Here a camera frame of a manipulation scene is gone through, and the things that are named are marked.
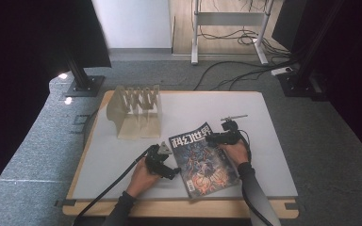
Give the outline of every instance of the black tripod base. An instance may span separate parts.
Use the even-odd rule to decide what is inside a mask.
[[[69,90],[64,93],[66,97],[95,97],[98,95],[99,88],[105,80],[103,75],[88,76],[89,83],[86,88],[80,88],[75,80],[70,85]]]
[[[277,75],[286,97],[310,97],[313,101],[326,101],[324,93],[310,82],[306,87],[296,86],[298,76],[295,74]]]

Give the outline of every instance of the human hand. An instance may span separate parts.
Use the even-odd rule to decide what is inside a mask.
[[[143,157],[135,167],[131,182],[125,192],[137,198],[139,194],[151,188],[159,178],[159,175],[154,175],[149,172],[145,164],[145,157]]]
[[[234,161],[236,166],[244,162],[249,162],[248,152],[245,148],[245,144],[240,139],[236,144],[219,144],[219,148],[225,150],[228,156]]]

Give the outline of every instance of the black stand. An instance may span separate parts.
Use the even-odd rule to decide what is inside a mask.
[[[95,97],[105,77],[103,75],[87,76],[84,69],[79,67],[73,54],[66,48],[66,57],[69,69],[72,71],[74,81],[69,90],[64,93],[66,97]]]
[[[311,43],[307,54],[304,57],[304,62],[295,74],[280,74],[278,80],[285,96],[288,97],[312,97],[313,99],[326,99],[325,93],[318,86],[317,78],[312,76],[316,59],[321,53],[325,35],[328,33],[332,23],[337,17],[337,14],[342,7],[344,0],[337,0],[330,13],[327,16],[324,26],[317,33],[313,43]]]

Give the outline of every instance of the power strip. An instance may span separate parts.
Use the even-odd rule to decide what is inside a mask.
[[[293,70],[290,67],[286,67],[286,68],[280,68],[280,69],[272,70],[271,75],[276,76],[276,75],[281,74],[281,73],[291,73],[291,72],[293,72]]]

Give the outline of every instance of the magazine cover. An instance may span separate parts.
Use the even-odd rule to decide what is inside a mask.
[[[200,128],[170,137],[169,141],[190,198],[234,186],[239,178],[224,150],[207,146],[212,134],[207,122]]]

